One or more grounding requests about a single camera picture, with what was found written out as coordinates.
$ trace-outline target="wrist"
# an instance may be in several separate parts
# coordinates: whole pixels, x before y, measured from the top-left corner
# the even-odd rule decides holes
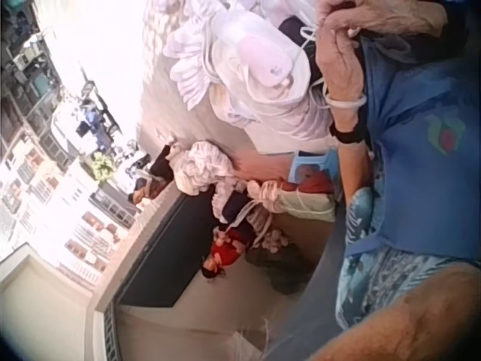
[[[336,109],[331,108],[336,129],[342,133],[352,132],[358,123],[357,109]]]

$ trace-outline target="black wristband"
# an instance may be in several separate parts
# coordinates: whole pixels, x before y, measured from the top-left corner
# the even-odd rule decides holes
[[[342,144],[354,144],[366,140],[368,129],[362,122],[357,122],[352,132],[342,133],[336,129],[335,123],[332,123],[329,132]]]

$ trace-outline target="bracelet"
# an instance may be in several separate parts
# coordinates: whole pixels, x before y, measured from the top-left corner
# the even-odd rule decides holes
[[[330,105],[332,108],[337,109],[359,109],[362,105],[366,104],[368,98],[365,94],[362,94],[361,98],[358,100],[354,100],[351,102],[341,102],[338,100],[332,100],[329,94],[324,95],[325,102]]]
[[[368,129],[361,122],[357,122],[354,129],[348,133],[339,132],[336,129],[336,124],[332,123],[329,127],[329,132],[334,136],[341,144],[353,144],[362,143],[366,139]]]

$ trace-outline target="wall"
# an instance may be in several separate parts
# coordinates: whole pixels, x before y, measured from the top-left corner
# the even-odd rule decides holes
[[[90,293],[23,246],[1,265],[2,335],[26,359],[83,361]]]

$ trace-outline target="person in red shirt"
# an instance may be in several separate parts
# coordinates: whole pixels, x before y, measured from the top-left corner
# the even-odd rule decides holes
[[[242,222],[237,228],[227,231],[216,227],[213,231],[214,242],[210,254],[201,267],[201,272],[207,279],[224,275],[224,267],[232,265],[242,253],[252,244],[254,232],[250,224]]]

